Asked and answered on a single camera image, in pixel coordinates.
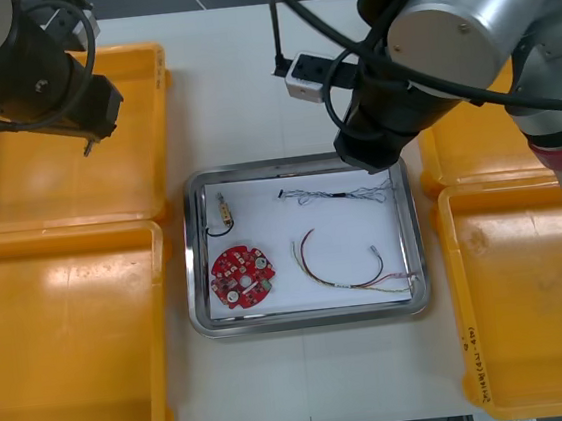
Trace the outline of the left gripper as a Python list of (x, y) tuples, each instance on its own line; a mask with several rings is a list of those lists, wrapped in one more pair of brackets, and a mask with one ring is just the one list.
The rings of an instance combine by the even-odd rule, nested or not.
[(110, 80), (98, 74), (91, 75), (89, 86), (80, 93), (85, 67), (71, 55), (69, 58), (71, 74), (62, 103), (76, 96), (79, 99), (74, 108), (49, 127), (49, 132), (92, 141), (105, 139), (116, 129), (123, 96)]

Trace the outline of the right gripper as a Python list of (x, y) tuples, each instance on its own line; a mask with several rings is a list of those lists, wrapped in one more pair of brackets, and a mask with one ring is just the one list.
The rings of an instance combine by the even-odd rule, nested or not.
[(403, 148), (418, 136), (417, 132), (390, 129), (362, 111), (353, 111), (345, 123), (348, 132), (360, 133), (360, 136), (339, 131), (333, 146), (343, 162), (370, 174), (394, 166)]

